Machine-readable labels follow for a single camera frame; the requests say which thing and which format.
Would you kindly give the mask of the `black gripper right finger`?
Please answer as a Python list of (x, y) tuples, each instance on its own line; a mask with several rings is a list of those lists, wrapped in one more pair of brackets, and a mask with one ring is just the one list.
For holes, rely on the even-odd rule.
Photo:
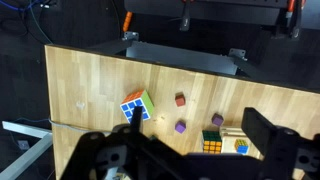
[(276, 127), (255, 108), (246, 107), (241, 129), (260, 153), (265, 155), (276, 134)]

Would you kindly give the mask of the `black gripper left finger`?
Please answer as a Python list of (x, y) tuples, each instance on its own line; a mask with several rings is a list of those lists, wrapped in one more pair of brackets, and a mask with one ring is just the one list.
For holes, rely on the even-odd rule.
[(130, 124), (131, 130), (133, 132), (141, 131), (142, 121), (143, 121), (142, 115), (143, 115), (143, 108), (141, 106), (136, 106), (134, 108), (133, 116)]

